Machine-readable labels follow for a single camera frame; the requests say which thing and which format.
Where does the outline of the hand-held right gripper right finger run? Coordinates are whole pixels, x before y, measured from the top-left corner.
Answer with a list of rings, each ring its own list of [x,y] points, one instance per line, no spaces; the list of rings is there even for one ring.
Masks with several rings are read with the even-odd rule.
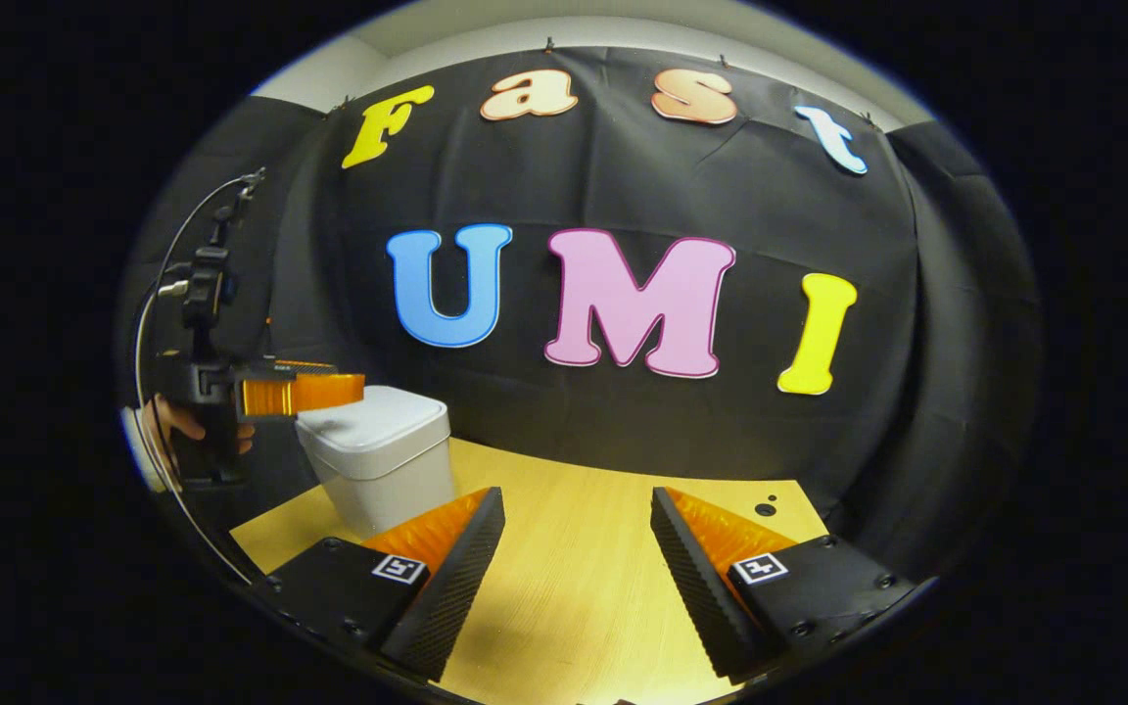
[[[790,540],[671,487],[650,528],[712,669],[777,682],[855,645],[917,598],[917,581],[832,534]]]

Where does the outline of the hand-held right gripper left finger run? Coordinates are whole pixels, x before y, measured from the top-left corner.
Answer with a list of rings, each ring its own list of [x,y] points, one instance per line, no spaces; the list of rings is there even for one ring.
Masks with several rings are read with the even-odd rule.
[[[477,490],[370,540],[314,541],[252,594],[344,656],[438,682],[504,527],[502,490]]]

